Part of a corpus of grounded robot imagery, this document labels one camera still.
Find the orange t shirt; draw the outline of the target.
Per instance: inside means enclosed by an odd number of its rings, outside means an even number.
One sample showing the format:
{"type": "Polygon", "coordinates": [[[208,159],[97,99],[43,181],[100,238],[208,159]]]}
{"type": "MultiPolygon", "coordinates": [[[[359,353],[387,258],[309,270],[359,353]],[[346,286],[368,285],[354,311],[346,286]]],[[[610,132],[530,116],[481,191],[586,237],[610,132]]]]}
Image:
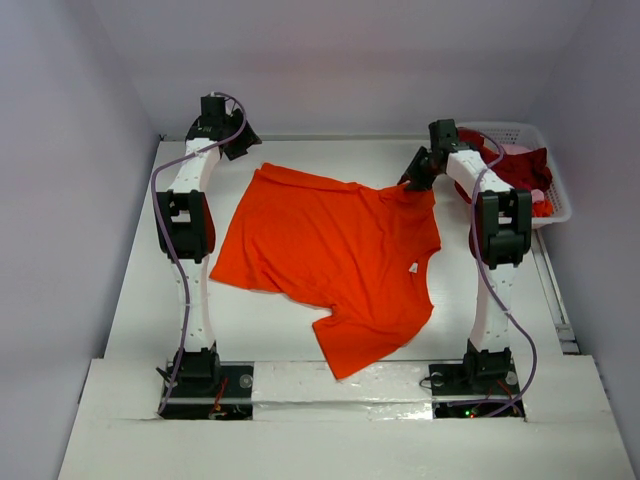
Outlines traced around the orange t shirt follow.
{"type": "Polygon", "coordinates": [[[429,321],[435,196],[266,163],[227,230],[213,281],[325,308],[313,331],[335,378],[407,345],[429,321]]]}

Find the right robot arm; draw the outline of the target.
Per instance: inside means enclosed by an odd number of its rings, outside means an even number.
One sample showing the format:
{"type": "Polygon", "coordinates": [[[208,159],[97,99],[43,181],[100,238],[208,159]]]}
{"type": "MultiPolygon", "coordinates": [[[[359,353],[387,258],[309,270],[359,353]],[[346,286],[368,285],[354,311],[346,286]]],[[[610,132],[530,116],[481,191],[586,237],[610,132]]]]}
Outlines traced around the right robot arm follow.
{"type": "Polygon", "coordinates": [[[469,248],[479,275],[476,314],[459,363],[432,364],[427,381],[437,396],[486,395],[512,367],[508,336],[516,271],[531,247],[532,197],[502,180],[476,147],[460,139],[452,119],[429,124],[430,147],[421,147],[401,180],[426,191],[446,175],[471,199],[469,248]]]}

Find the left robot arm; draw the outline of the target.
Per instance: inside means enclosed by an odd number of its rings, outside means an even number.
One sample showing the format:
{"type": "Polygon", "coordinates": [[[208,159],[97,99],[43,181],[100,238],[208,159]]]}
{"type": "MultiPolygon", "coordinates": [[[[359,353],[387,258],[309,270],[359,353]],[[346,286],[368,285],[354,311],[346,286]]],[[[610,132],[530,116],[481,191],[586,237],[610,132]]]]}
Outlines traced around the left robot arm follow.
{"type": "Polygon", "coordinates": [[[200,114],[185,138],[185,154],[157,167],[150,192],[161,251],[171,262],[182,315],[173,360],[158,373],[163,402],[184,396],[213,396],[221,383],[216,336],[209,313],[208,262],[216,232],[206,188],[218,162],[234,160],[261,142],[244,106],[213,92],[200,98],[200,114]]]}

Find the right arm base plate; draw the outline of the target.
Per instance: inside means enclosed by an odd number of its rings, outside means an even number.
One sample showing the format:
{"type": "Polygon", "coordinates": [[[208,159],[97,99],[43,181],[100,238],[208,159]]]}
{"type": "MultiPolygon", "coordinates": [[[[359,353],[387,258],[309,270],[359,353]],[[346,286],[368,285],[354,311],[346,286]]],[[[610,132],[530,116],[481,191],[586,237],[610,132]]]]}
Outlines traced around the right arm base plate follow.
{"type": "Polygon", "coordinates": [[[523,402],[514,404],[496,413],[512,402],[520,393],[515,366],[501,379],[481,380],[471,384],[464,379],[461,364],[431,364],[427,375],[419,386],[431,394],[435,419],[475,419],[483,417],[524,418],[523,402]]]}

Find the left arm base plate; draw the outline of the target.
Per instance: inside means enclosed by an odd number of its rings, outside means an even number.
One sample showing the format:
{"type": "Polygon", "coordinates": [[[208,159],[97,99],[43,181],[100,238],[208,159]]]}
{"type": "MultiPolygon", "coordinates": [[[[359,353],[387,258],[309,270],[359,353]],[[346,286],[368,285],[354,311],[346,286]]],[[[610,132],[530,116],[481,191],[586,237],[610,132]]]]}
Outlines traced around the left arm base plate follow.
{"type": "Polygon", "coordinates": [[[251,420],[253,376],[253,363],[224,362],[217,386],[205,379],[179,380],[159,416],[168,420],[251,420]]]}

